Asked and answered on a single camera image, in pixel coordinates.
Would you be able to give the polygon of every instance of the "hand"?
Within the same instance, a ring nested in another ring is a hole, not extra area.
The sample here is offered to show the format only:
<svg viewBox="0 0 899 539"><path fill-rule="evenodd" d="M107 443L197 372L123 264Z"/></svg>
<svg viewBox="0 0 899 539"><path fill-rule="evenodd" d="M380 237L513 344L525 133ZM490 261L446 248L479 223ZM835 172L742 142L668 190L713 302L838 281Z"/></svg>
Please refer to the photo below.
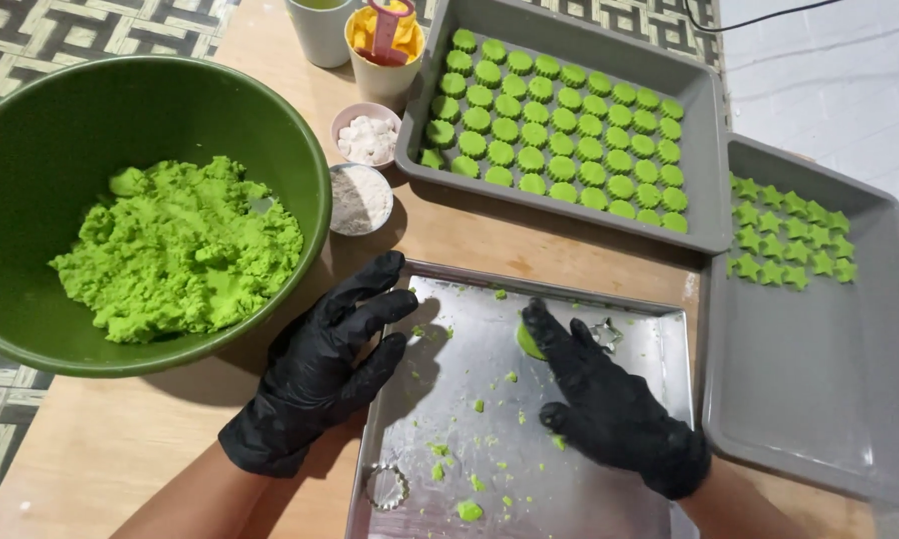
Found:
<svg viewBox="0 0 899 539"><path fill-rule="evenodd" d="M669 500L695 492L711 462L701 433L672 419L646 380L612 362L580 320L567 332L536 297L522 320L569 403L544 405L543 425L587 458L638 473Z"/></svg>
<svg viewBox="0 0 899 539"><path fill-rule="evenodd" d="M353 367L360 347L384 325L419 305L416 294L393 287L406 259L389 251L328 291L290 323L267 350L257 394L218 440L240 469L276 478L296 474L310 444L368 405L407 349L407 336L385 337ZM366 301L359 308L358 301Z"/></svg>

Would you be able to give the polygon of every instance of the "small pink bowl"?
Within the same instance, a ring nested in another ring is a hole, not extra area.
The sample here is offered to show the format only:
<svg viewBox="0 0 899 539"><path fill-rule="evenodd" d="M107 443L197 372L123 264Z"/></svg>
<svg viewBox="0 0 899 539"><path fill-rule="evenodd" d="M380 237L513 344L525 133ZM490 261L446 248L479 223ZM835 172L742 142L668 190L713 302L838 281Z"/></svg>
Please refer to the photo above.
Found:
<svg viewBox="0 0 899 539"><path fill-rule="evenodd" d="M400 134L400 125L403 124L403 121L401 121L400 117L396 116L396 113L389 108L376 103L351 104L343 110L340 110L339 114L334 118L333 124L330 125L330 139L333 140L334 148L336 148L336 141L339 140L339 130L349 128L350 122L353 122L360 116L368 116L374 120L393 120L393 129L396 131L396 134ZM336 148L336 153L339 153L341 157L346 159L346 155L340 153L339 148ZM374 169L381 171L392 165L394 160L395 159L390 159L382 165L368 165L368 167L373 167Z"/></svg>

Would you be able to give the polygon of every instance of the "wooden table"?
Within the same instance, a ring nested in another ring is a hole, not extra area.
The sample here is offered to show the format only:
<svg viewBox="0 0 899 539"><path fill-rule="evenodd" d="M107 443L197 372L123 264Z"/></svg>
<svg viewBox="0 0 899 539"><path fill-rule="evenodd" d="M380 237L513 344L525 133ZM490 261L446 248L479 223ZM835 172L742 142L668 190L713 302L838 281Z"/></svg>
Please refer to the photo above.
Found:
<svg viewBox="0 0 899 539"><path fill-rule="evenodd" d="M358 101L352 71L308 63L282 2L243 0L217 60L283 95L310 123L331 164L341 161L329 127L339 109ZM395 168L386 174L397 198L386 227L366 239L331 234L292 300L216 358L142 378L57 377L0 488L0 539L108 536L202 452L252 395L262 352L276 332L336 280L387 249L679 305L695 349L701 260L692 253L412 180ZM246 536L342 537L361 429L357 417L324 435L303 473L264 496ZM875 535L866 504L740 469L815 537Z"/></svg>

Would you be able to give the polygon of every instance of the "small white bowl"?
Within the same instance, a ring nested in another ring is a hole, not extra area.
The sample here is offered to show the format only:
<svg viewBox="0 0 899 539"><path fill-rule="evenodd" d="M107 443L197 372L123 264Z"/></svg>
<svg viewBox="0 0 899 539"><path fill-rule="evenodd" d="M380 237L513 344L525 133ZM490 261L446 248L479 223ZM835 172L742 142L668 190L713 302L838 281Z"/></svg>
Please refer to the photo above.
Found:
<svg viewBox="0 0 899 539"><path fill-rule="evenodd" d="M366 232L359 232L359 233L343 232L343 231L338 230L336 227L334 227L334 220L333 220L333 217L331 216L330 217L330 229L333 230L334 232L336 232L337 234L340 234L341 236L356 237L356 236L365 236L367 234L372 234L373 232L380 230L380 228L382 228L383 225L386 225L386 222L389 221L390 214L393 213L393 189L390 188L389 182L386 181L386 178L384 177L384 175L380 174L379 171L374 170L374 168L369 165L362 165L360 163L341 163L339 165L334 165L334 166L330 167L331 186L333 184L333 173L335 173L336 171L338 171L340 169L346 169L349 167L362 167L362 168L372 172L375 176L380 178L380 181L382 181L383 185L386 186L386 198L387 198L386 214L384 215L384 219L382 221L380 221L372 230L367 230Z"/></svg>
<svg viewBox="0 0 899 539"><path fill-rule="evenodd" d="M374 120L393 120L393 130L395 130L396 134L400 134L400 126L403 124L403 121L399 116L396 115L395 112L386 108L381 104L376 103L358 103L351 104L347 106L343 110L339 111L339 114L336 114L336 118L334 118L333 123L330 124L330 139L333 140L334 148L336 148L336 153L339 153L341 157L347 159L346 155L343 155L339 151L339 147L336 146L336 142L339 140L339 130L343 128L349 128L350 122L353 122L360 116L368 116ZM390 165L393 164L395 159L390 159L381 165L367 165L365 163L358 163L363 165L364 167L373 167L378 171L381 171Z"/></svg>

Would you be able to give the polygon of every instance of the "green bowl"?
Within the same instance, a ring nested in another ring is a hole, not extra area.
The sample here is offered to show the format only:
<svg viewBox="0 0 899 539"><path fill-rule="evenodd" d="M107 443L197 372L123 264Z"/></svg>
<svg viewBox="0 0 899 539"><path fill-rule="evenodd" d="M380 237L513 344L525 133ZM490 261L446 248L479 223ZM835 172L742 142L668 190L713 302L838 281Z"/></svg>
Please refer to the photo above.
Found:
<svg viewBox="0 0 899 539"><path fill-rule="evenodd" d="M228 329L117 344L69 299L47 262L70 250L85 212L126 166L202 166L226 155L300 223L299 266ZM0 354L82 377L135 376L204 358L266 319L323 247L330 174L300 114L261 82L207 61L122 56L61 69L0 101Z"/></svg>

